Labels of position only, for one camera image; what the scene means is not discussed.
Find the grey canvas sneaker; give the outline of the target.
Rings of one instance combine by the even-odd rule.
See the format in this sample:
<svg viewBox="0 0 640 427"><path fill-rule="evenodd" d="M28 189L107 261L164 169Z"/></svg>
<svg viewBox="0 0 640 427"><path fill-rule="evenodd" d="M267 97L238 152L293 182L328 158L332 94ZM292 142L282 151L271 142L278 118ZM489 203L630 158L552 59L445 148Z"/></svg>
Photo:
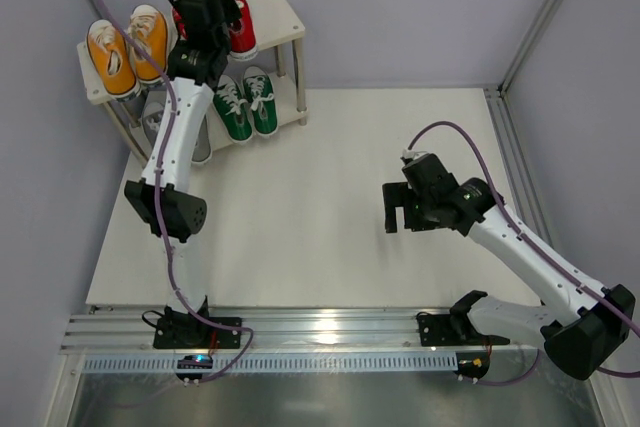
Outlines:
<svg viewBox="0 0 640 427"><path fill-rule="evenodd" d="M205 116L196 139L196 144L192 154L192 164L196 166L205 165L210 160L211 155L212 148L209 137L209 122L208 117Z"/></svg>
<svg viewBox="0 0 640 427"><path fill-rule="evenodd" d="M151 101L147 102L142 110L141 126L150 151L153 151L164 114L164 103Z"/></svg>

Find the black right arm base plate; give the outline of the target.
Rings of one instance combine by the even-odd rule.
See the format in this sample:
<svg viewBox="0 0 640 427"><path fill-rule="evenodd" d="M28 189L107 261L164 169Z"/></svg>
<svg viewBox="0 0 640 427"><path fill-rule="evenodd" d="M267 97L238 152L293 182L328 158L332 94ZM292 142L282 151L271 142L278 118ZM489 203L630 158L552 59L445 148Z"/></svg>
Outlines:
<svg viewBox="0 0 640 427"><path fill-rule="evenodd" d="M419 312L416 322L422 347L453 347L464 343L454 328L450 314Z"/></svg>

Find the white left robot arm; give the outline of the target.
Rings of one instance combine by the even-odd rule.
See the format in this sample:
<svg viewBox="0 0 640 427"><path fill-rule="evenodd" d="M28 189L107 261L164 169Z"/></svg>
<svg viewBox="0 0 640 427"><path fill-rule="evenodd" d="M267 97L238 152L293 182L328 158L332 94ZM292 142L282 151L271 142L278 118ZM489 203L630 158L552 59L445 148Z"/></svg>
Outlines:
<svg viewBox="0 0 640 427"><path fill-rule="evenodd" d="M172 48L161 73L167 97L151 158L124 193L151 232L163 242L169 284L178 305L165 316L180 327L217 328L207 296L196 289L199 268L185 257L194 248L207 214L204 199L189 194L192 155L231 51L229 28L241 12L234 0L169 0L186 37Z"/></svg>

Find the orange canvas sneaker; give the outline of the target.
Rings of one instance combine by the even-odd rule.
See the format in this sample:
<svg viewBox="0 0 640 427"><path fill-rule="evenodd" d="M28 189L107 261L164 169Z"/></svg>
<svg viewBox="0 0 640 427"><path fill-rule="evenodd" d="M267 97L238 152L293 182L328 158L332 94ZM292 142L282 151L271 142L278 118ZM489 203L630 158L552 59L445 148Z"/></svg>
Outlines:
<svg viewBox="0 0 640 427"><path fill-rule="evenodd" d="M165 72L167 57L172 48L173 34L165 15L155 7L142 4L131 16L128 34L134 44L142 49ZM151 63L132 48L133 66L138 80L145 86L161 82L161 75Z"/></svg>
<svg viewBox="0 0 640 427"><path fill-rule="evenodd" d="M122 34L108 20L93 22L87 32L89 57L110 97L127 101L137 97L140 84L128 57Z"/></svg>

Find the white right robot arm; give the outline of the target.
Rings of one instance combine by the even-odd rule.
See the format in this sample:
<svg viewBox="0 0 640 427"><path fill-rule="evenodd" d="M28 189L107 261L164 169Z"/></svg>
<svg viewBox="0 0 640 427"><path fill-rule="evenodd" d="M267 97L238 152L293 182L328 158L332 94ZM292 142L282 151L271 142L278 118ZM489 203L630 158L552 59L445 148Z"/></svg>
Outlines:
<svg viewBox="0 0 640 427"><path fill-rule="evenodd" d="M623 285L606 287L534 234L489 185L458 183L433 153L406 151L402 182L382 187L385 230L450 229L497 257L540 299L504 302L473 290L450 307L446 333L466 341L505 340L544 351L555 366L586 380L629 336L636 299Z"/></svg>

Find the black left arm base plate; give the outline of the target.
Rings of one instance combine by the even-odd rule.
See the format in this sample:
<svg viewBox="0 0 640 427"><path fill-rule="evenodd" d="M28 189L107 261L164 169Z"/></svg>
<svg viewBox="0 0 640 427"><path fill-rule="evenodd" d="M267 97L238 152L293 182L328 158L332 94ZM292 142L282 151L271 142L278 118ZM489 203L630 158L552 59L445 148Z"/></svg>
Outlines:
<svg viewBox="0 0 640 427"><path fill-rule="evenodd" d="M161 317L156 323L153 348L159 350L211 348L235 350L240 348L240 317L214 317L211 321L231 327L231 330L214 328L190 315Z"/></svg>

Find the green canvas sneaker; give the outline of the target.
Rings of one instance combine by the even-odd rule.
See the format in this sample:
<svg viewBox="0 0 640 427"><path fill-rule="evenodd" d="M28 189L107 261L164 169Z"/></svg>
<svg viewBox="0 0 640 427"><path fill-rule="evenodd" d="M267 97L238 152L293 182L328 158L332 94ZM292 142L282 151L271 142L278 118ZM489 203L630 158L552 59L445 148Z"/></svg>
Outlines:
<svg viewBox="0 0 640 427"><path fill-rule="evenodd" d="M222 75L214 93L213 106L233 143L244 144L253 135L246 104L247 100L236 81Z"/></svg>
<svg viewBox="0 0 640 427"><path fill-rule="evenodd" d="M257 133L265 138L271 137L279 125L271 78L260 67L249 66L243 74L242 86Z"/></svg>

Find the red canvas sneaker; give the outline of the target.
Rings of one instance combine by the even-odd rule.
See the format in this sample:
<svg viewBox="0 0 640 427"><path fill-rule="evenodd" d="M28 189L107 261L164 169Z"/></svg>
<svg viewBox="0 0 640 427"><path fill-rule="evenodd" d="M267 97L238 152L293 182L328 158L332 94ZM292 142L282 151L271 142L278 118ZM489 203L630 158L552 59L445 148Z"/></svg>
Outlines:
<svg viewBox="0 0 640 427"><path fill-rule="evenodd" d="M181 15L178 13L178 11L175 8L171 9L171 14L172 14L172 19L177 31L177 34L179 36L179 38L181 40L186 40L188 38L187 32L186 32L186 28L185 28L185 24L183 21L183 18L181 17Z"/></svg>
<svg viewBox="0 0 640 427"><path fill-rule="evenodd" d="M237 61L249 61L258 54L250 7L247 0L234 0L241 17L229 27L231 39L230 55Z"/></svg>

